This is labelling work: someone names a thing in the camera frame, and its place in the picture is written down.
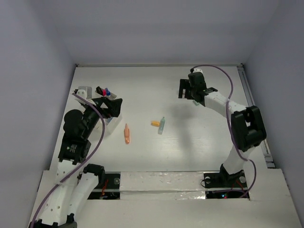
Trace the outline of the clear blue spray bottle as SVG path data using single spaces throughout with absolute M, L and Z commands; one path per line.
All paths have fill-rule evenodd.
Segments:
M 108 90 L 108 88 L 105 88 L 105 97 L 111 98 L 111 92 Z

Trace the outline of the pink black highlighter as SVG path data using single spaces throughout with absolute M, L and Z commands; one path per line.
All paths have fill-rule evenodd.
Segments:
M 95 92 L 101 96 L 106 96 L 106 91 L 99 86 L 95 89 Z

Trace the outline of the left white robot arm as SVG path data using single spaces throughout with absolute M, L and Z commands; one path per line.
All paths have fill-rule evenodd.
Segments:
M 54 186 L 38 206 L 31 228 L 76 228 L 76 216 L 93 189 L 107 183 L 104 166 L 88 161 L 104 138 L 105 119 L 119 117 L 123 100 L 76 98 L 85 110 L 72 109 L 64 116 Z

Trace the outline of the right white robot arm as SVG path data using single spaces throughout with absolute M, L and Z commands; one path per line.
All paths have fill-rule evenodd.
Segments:
M 228 158 L 218 173 L 206 176 L 207 188 L 229 187 L 241 177 L 250 153 L 266 139 L 266 129 L 259 108 L 233 102 L 217 89 L 207 87 L 201 69 L 191 70 L 188 79 L 181 79 L 179 98 L 194 100 L 226 118 L 233 143 Z

